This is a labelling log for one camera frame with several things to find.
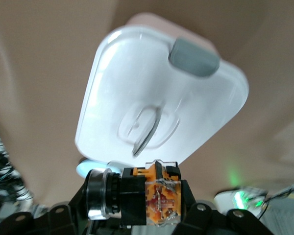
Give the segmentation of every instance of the white device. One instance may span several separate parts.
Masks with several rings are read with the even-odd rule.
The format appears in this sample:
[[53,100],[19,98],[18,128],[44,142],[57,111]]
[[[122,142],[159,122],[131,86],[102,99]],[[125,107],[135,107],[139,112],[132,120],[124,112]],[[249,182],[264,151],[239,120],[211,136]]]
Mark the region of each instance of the white device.
[[263,211],[267,193],[259,188],[237,188],[216,194],[214,202],[218,211],[224,215],[231,209],[243,209],[258,217]]
[[75,143],[82,155],[104,163],[180,164],[247,96],[242,71],[206,48],[154,28],[124,26],[98,47]]

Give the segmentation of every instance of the green led light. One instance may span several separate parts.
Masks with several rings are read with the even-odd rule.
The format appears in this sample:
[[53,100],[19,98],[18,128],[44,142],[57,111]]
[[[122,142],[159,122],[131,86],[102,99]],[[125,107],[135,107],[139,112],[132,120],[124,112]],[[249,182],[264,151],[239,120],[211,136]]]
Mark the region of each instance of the green led light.
[[256,203],[255,207],[260,207],[262,204],[263,204],[263,201],[261,200],[261,201]]
[[236,192],[234,195],[235,204],[238,209],[245,209],[246,208],[246,206],[244,205],[243,196],[244,196],[244,192],[241,192],[241,191]]

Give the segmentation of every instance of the black plastic part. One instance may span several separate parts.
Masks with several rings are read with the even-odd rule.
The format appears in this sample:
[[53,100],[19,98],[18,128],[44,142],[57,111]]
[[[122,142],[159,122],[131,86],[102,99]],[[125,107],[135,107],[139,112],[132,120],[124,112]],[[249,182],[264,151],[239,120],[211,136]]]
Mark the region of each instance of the black plastic part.
[[69,205],[54,207],[49,212],[50,235],[77,234]]
[[210,221],[206,230],[207,235],[239,235],[228,224],[225,215],[220,214],[217,210],[212,210]]
[[146,225],[145,181],[143,175],[133,176],[132,168],[125,168],[120,186],[121,226]]
[[33,227],[33,221],[34,218],[29,212],[12,214],[0,223],[0,235],[24,234]]
[[82,234],[84,228],[88,223],[87,209],[86,209],[86,187],[87,184],[79,189],[72,200],[69,202],[71,208],[71,215],[74,224],[77,227],[78,234]]
[[185,215],[191,209],[192,205],[196,203],[196,200],[192,194],[191,188],[186,180],[181,180],[182,184],[182,195],[181,195],[181,220],[184,219]]
[[[199,210],[197,207],[201,206],[204,210]],[[196,234],[203,235],[206,234],[206,228],[208,222],[211,218],[212,210],[211,208],[203,203],[193,204],[188,211],[183,222],[179,223],[173,235],[186,235],[186,234]]]
[[120,174],[109,173],[107,175],[106,205],[108,213],[120,211]]
[[[238,217],[235,212],[239,211],[243,216]],[[246,210],[233,209],[226,214],[232,229],[240,234],[246,235],[273,235],[251,212]]]
[[92,235],[131,235],[132,229],[120,228],[120,219],[95,220],[90,225]]
[[163,179],[161,163],[156,161],[155,168],[156,168],[156,179]]
[[169,174],[169,176],[178,176],[178,179],[181,179],[181,171],[180,168],[174,167],[174,166],[167,166],[166,172]]
[[34,229],[25,235],[49,235],[49,213],[34,219]]

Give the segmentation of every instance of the orange component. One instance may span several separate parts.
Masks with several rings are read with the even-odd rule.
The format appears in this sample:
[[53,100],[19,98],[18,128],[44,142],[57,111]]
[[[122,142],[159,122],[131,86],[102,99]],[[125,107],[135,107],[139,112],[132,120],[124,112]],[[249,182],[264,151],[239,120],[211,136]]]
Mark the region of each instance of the orange component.
[[170,177],[162,167],[163,179],[157,179],[155,164],[149,169],[134,168],[133,175],[144,175],[147,179],[145,182],[147,220],[160,225],[172,223],[174,218],[181,215],[181,182],[178,176]]

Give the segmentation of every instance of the gray tab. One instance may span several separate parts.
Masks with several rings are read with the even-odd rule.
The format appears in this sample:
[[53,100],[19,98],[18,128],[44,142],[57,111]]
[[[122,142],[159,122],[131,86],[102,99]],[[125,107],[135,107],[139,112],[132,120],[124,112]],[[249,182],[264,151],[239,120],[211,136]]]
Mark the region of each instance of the gray tab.
[[218,55],[184,38],[176,39],[169,60],[173,66],[199,77],[214,74],[220,65]]

